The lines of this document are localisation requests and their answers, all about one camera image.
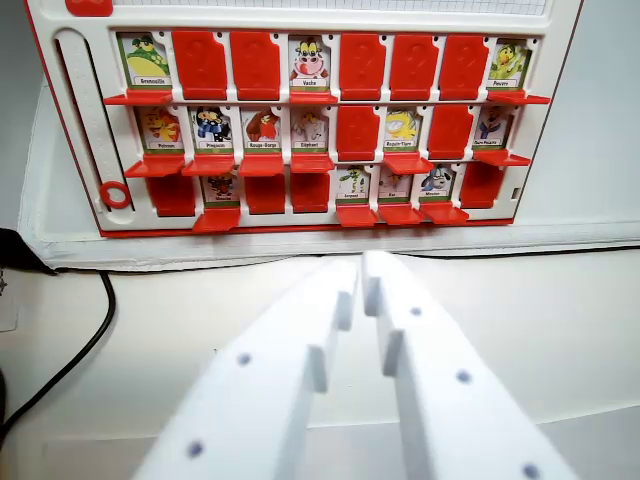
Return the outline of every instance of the cartoon duck card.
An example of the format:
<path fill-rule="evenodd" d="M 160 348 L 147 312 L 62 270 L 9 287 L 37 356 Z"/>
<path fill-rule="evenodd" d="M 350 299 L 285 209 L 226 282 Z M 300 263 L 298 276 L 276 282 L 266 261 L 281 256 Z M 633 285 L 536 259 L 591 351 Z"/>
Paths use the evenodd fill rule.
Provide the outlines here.
<path fill-rule="evenodd" d="M 239 207 L 238 179 L 231 173 L 202 177 L 205 208 Z"/>
<path fill-rule="evenodd" d="M 418 149 L 422 117 L 415 109 L 391 108 L 384 126 L 385 152 L 411 152 Z"/>
<path fill-rule="evenodd" d="M 262 109 L 243 109 L 242 134 L 244 149 L 247 153 L 274 153 L 281 151 L 280 117 L 269 107 Z"/>
<path fill-rule="evenodd" d="M 171 111 L 167 107 L 135 108 L 142 148 L 146 153 L 184 152 L 180 123 Z"/>
<path fill-rule="evenodd" d="M 442 163 L 436 165 L 420 182 L 420 203 L 447 202 L 451 200 L 451 190 L 456 172 Z"/>
<path fill-rule="evenodd" d="M 529 68 L 531 50 L 525 40 L 499 38 L 496 44 L 489 78 L 488 90 L 519 90 Z"/>
<path fill-rule="evenodd" d="M 491 106 L 480 110 L 478 127 L 473 136 L 474 150 L 505 148 L 511 132 L 513 115 L 510 107 Z"/>
<path fill-rule="evenodd" d="M 167 53 L 151 33 L 118 33 L 118 47 L 130 88 L 171 88 Z"/>
<path fill-rule="evenodd" d="M 289 86 L 294 91 L 329 90 L 330 49 L 320 35 L 289 37 Z"/>
<path fill-rule="evenodd" d="M 336 204 L 368 203 L 371 174 L 362 165 L 340 168 Z"/>
<path fill-rule="evenodd" d="M 413 175 L 397 175 L 387 167 L 380 169 L 379 203 L 404 203 L 411 196 Z"/>
<path fill-rule="evenodd" d="M 233 153 L 231 119 L 220 107 L 189 107 L 189 118 L 196 153 Z"/>
<path fill-rule="evenodd" d="M 328 149 L 329 122 L 320 108 L 291 109 L 291 149 L 294 152 L 325 153 Z"/>

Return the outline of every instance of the cartoon dog card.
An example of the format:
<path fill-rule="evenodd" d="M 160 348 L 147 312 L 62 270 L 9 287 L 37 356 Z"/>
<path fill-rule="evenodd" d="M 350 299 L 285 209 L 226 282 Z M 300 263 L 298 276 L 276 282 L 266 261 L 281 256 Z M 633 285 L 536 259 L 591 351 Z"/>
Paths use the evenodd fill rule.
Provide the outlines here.
<path fill-rule="evenodd" d="M 145 152 L 184 152 L 178 117 L 166 107 L 136 107 L 135 113 Z"/>
<path fill-rule="evenodd" d="M 241 110 L 240 117 L 247 153 L 274 153 L 281 150 L 280 117 L 270 108 Z"/>
<path fill-rule="evenodd" d="M 294 152 L 327 151 L 329 123 L 319 108 L 291 109 L 291 148 Z"/>
<path fill-rule="evenodd" d="M 496 44 L 487 89 L 519 90 L 529 68 L 531 50 L 524 40 L 499 38 Z"/>
<path fill-rule="evenodd" d="M 385 152 L 410 152 L 418 149 L 421 118 L 415 110 L 389 109 L 384 126 Z"/>
<path fill-rule="evenodd" d="M 231 120 L 220 107 L 189 107 L 196 153 L 233 153 Z"/>
<path fill-rule="evenodd" d="M 205 208 L 238 207 L 238 180 L 235 175 L 227 173 L 211 177 L 202 177 L 202 191 Z"/>
<path fill-rule="evenodd" d="M 420 183 L 420 203 L 447 202 L 451 200 L 451 190 L 456 173 L 442 163 L 427 173 Z"/>
<path fill-rule="evenodd" d="M 338 174 L 336 204 L 367 203 L 371 174 L 363 166 L 341 168 Z"/>
<path fill-rule="evenodd" d="M 320 35 L 289 37 L 291 90 L 322 92 L 329 90 L 330 49 Z"/>
<path fill-rule="evenodd" d="M 480 110 L 472 148 L 474 150 L 499 150 L 505 148 L 512 124 L 511 108 L 484 107 Z"/>
<path fill-rule="evenodd" d="M 382 167 L 380 169 L 380 182 L 378 186 L 378 202 L 408 202 L 411 196 L 412 183 L 413 175 L 397 175 L 389 168 Z"/>
<path fill-rule="evenodd" d="M 171 88 L 164 45 L 151 33 L 118 33 L 118 47 L 127 85 L 131 88 Z"/>

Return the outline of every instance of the black cable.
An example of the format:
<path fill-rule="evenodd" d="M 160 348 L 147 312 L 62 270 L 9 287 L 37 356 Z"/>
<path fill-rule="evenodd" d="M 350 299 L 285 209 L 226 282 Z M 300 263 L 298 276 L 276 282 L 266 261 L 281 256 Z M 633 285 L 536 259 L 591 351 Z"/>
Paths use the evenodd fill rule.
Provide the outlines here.
<path fill-rule="evenodd" d="M 33 397 L 31 397 L 22 407 L 20 407 L 16 412 L 11 415 L 6 422 L 2 424 L 0 427 L 0 450 L 4 445 L 4 441 L 9 435 L 11 429 L 18 423 L 18 421 L 29 411 L 31 410 L 40 400 L 44 398 L 44 396 L 51 391 L 53 387 L 55 387 L 60 380 L 62 380 L 71 370 L 73 370 L 84 357 L 96 346 L 96 344 L 100 341 L 105 332 L 109 329 L 109 326 L 113 322 L 113 317 L 116 312 L 116 294 L 113 291 L 113 285 L 111 285 L 111 279 L 109 279 L 109 275 L 107 272 L 98 272 L 100 274 L 100 278 L 102 279 L 102 283 L 104 284 L 104 288 L 107 291 L 107 298 L 109 299 L 109 308 L 107 309 L 107 314 L 104 317 L 104 321 L 98 331 L 91 337 L 91 340 L 87 342 L 87 344 L 80 350 L 73 359 L 69 363 L 67 363 L 62 370 L 56 373 L 51 380 L 49 380 L 44 387 L 42 387 Z"/>

